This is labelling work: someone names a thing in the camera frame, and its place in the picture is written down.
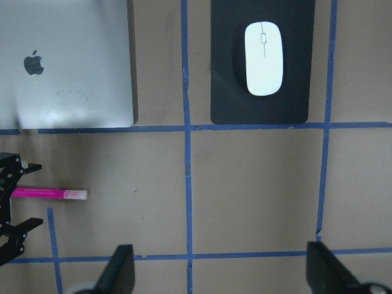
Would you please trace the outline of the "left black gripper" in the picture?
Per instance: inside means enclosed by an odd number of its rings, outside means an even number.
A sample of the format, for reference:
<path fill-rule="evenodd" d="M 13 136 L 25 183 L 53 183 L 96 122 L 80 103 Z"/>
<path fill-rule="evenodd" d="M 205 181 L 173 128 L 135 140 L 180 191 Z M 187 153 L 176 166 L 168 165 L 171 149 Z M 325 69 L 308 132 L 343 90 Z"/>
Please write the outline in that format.
<path fill-rule="evenodd" d="M 32 217 L 16 226 L 11 225 L 10 202 L 22 175 L 41 169 L 41 164 L 21 163 L 18 154 L 1 153 L 1 236 L 8 237 L 8 241 L 1 246 L 1 266 L 21 255 L 28 233 L 43 224 L 43 219 Z"/>

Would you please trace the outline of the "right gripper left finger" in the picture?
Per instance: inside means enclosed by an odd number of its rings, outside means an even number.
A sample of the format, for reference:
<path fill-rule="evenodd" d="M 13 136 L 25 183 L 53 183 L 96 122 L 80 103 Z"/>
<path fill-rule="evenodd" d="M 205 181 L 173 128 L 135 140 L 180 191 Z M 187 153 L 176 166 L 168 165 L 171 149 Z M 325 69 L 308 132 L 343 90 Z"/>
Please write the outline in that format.
<path fill-rule="evenodd" d="M 131 294 L 134 287 L 133 246 L 131 244 L 119 245 L 93 288 L 93 293 Z"/>

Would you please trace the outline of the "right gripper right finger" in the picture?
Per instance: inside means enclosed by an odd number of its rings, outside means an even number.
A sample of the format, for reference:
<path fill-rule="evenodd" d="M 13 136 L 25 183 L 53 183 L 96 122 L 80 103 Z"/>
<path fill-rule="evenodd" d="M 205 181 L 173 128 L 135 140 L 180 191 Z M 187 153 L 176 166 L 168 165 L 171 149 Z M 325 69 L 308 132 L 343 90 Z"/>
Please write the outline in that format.
<path fill-rule="evenodd" d="M 361 293 L 358 279 L 322 243 L 306 248 L 306 281 L 313 293 Z"/>

